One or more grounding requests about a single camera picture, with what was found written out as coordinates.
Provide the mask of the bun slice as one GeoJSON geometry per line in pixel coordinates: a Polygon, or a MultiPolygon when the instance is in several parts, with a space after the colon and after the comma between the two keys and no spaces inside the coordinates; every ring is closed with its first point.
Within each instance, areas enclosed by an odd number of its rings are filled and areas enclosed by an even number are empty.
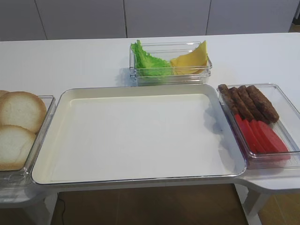
{"type": "Polygon", "coordinates": [[[2,97],[3,95],[9,93],[9,91],[6,90],[0,90],[0,97],[2,97]]]}
{"type": "Polygon", "coordinates": [[[14,125],[0,127],[0,170],[23,168],[36,139],[35,133],[14,125]]]}
{"type": "Polygon", "coordinates": [[[46,106],[36,95],[15,91],[0,97],[0,124],[14,125],[37,133],[46,116],[46,106]]]}

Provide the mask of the green lettuce leaf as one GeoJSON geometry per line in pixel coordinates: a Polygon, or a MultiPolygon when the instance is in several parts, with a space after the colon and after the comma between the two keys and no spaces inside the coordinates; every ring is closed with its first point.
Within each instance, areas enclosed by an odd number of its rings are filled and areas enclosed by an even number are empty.
{"type": "Polygon", "coordinates": [[[146,52],[143,49],[140,40],[131,44],[131,50],[135,55],[134,62],[138,76],[151,77],[172,75],[170,62],[152,56],[150,53],[146,52]]]}

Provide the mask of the clear lettuce cheese container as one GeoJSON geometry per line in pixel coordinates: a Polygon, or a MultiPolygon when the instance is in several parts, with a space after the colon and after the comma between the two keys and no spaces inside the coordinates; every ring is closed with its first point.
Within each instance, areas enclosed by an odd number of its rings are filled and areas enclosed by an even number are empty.
{"type": "MultiPolygon", "coordinates": [[[[172,59],[192,52],[202,42],[166,42],[166,43],[142,43],[143,49],[152,56],[170,62],[172,59]]],[[[198,84],[206,83],[211,75],[212,63],[208,56],[207,66],[201,73],[190,75],[175,75],[171,66],[172,75],[141,77],[135,68],[135,55],[131,50],[129,54],[129,71],[132,83],[136,86],[152,86],[161,84],[198,84]]]]}

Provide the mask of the yellow cheese slices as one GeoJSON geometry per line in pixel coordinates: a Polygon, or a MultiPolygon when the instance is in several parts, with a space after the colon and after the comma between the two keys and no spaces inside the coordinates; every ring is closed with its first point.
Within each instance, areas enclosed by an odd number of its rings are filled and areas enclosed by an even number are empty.
{"type": "Polygon", "coordinates": [[[172,59],[170,64],[175,75],[190,75],[201,73],[207,61],[207,43],[203,41],[192,52],[172,59]]]}

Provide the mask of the white rectangular metal tray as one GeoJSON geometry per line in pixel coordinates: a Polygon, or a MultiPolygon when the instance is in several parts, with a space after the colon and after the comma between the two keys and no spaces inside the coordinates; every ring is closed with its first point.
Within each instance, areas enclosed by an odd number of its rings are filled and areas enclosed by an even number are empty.
{"type": "Polygon", "coordinates": [[[83,88],[61,95],[31,177],[39,185],[211,180],[246,167],[209,85],[83,88]]]}

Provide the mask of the leftmost brown meat patty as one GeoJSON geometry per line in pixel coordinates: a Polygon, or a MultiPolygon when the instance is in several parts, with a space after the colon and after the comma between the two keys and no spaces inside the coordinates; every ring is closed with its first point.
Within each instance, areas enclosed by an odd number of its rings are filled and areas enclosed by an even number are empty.
{"type": "Polygon", "coordinates": [[[220,94],[222,95],[223,101],[227,104],[233,115],[239,114],[238,108],[236,107],[229,89],[226,84],[220,84],[218,85],[218,90],[220,94]]]}

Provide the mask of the brown meat patty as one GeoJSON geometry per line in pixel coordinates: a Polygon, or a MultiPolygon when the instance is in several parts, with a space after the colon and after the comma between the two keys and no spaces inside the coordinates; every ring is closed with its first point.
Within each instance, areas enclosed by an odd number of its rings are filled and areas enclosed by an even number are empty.
{"type": "Polygon", "coordinates": [[[223,101],[227,104],[233,115],[239,114],[238,108],[236,107],[229,89],[226,84],[220,84],[218,85],[218,90],[220,94],[222,95],[223,101]]]}
{"type": "Polygon", "coordinates": [[[279,114],[269,99],[266,98],[254,85],[246,87],[246,90],[256,108],[263,114],[263,116],[270,122],[276,123],[279,120],[279,114]]]}
{"type": "Polygon", "coordinates": [[[238,89],[236,87],[232,87],[229,89],[231,98],[233,99],[233,101],[235,102],[240,114],[242,115],[242,117],[246,120],[248,120],[249,122],[251,120],[254,119],[252,113],[248,110],[246,104],[242,101],[242,99],[240,98],[239,94],[238,94],[238,89]]]}
{"type": "Polygon", "coordinates": [[[248,92],[246,90],[246,86],[242,85],[238,88],[238,94],[241,98],[241,100],[244,102],[248,110],[251,112],[255,120],[263,121],[266,124],[269,124],[270,121],[267,120],[263,114],[256,108],[253,100],[248,95],[248,92]]]}

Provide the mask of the leftmost red tomato slice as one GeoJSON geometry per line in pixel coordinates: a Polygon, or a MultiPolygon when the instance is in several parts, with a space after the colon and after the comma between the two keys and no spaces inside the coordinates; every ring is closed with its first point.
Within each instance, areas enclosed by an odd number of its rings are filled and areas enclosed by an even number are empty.
{"type": "Polygon", "coordinates": [[[249,146],[249,148],[250,148],[250,143],[249,143],[249,137],[248,137],[248,135],[247,135],[247,132],[246,132],[246,128],[245,128],[245,126],[243,125],[243,123],[242,123],[242,121],[243,121],[243,119],[240,117],[240,115],[239,114],[236,114],[235,116],[235,119],[236,119],[236,121],[237,121],[237,123],[238,123],[238,125],[239,125],[239,128],[240,128],[240,130],[241,130],[241,132],[243,133],[243,135],[244,135],[244,137],[245,137],[245,140],[247,141],[247,144],[248,144],[248,146],[249,146]]]}

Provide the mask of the red tomato slice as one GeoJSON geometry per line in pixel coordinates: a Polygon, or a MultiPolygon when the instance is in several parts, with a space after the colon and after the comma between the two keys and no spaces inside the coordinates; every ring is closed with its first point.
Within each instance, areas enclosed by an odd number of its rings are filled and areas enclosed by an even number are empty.
{"type": "Polygon", "coordinates": [[[239,128],[240,128],[240,130],[241,130],[241,132],[243,133],[243,135],[244,135],[244,137],[245,137],[245,140],[247,141],[247,144],[248,144],[248,146],[249,146],[249,148],[250,148],[250,143],[249,143],[249,137],[248,137],[248,135],[247,135],[247,132],[246,132],[246,128],[245,128],[245,126],[243,125],[243,123],[242,123],[242,121],[243,121],[243,119],[240,117],[240,115],[239,114],[236,114],[235,116],[235,119],[236,119],[236,121],[237,121],[237,123],[238,123],[238,125],[239,125],[239,128]]]}
{"type": "Polygon", "coordinates": [[[257,121],[256,120],[252,120],[249,124],[250,124],[250,127],[251,127],[251,129],[252,129],[252,131],[253,131],[256,139],[261,144],[261,146],[264,148],[264,152],[266,154],[276,153],[276,151],[269,144],[267,144],[267,142],[265,141],[265,139],[259,133],[259,130],[258,130],[257,126],[256,126],[257,125],[257,121]]]}
{"type": "Polygon", "coordinates": [[[247,120],[243,120],[242,123],[245,126],[247,135],[249,137],[251,151],[255,154],[265,154],[266,151],[263,148],[263,146],[258,142],[249,122],[247,120]]]}
{"type": "Polygon", "coordinates": [[[261,136],[265,139],[275,151],[275,154],[288,153],[289,150],[285,143],[278,137],[278,135],[264,122],[258,121],[257,128],[261,136]]]}

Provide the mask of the rightmost brown meat patty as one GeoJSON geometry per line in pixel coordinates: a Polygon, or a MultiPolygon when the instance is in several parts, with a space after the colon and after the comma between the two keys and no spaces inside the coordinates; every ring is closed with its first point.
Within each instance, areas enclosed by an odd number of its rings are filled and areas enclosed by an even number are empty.
{"type": "Polygon", "coordinates": [[[269,99],[266,98],[254,85],[246,87],[246,90],[256,108],[263,114],[263,116],[270,122],[276,123],[279,120],[279,114],[269,99]]]}

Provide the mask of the rightmost red tomato slice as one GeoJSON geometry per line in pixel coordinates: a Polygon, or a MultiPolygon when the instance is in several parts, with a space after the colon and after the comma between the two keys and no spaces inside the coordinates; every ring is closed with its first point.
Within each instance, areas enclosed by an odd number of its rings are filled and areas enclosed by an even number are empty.
{"type": "Polygon", "coordinates": [[[264,122],[258,121],[257,128],[261,136],[265,139],[275,151],[275,154],[288,153],[289,150],[285,143],[278,137],[278,135],[264,122]]]}

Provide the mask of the clear patty tomato container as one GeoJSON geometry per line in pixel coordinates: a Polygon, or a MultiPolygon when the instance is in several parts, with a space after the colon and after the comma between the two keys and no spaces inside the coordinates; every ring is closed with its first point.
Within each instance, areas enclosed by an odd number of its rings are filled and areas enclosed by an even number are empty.
{"type": "MultiPolygon", "coordinates": [[[[274,106],[279,114],[279,120],[276,123],[267,124],[285,143],[289,152],[279,154],[255,154],[252,153],[239,125],[235,115],[231,112],[227,104],[223,101],[218,88],[218,97],[221,106],[228,117],[233,132],[238,139],[241,151],[246,156],[248,169],[265,168],[285,168],[300,166],[300,113],[275,84],[244,84],[246,87],[254,85],[274,106]]],[[[227,85],[228,89],[242,85],[227,85]]]]}

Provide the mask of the clear bun container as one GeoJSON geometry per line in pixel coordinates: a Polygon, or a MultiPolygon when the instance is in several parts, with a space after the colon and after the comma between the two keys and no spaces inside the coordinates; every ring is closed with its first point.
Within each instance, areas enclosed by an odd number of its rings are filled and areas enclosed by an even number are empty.
{"type": "Polygon", "coordinates": [[[0,172],[0,187],[15,187],[15,186],[26,186],[31,183],[31,171],[41,149],[44,141],[46,132],[51,124],[56,105],[55,97],[52,95],[38,96],[46,107],[46,115],[44,121],[38,131],[33,145],[26,157],[24,165],[18,170],[8,170],[0,172]]]}

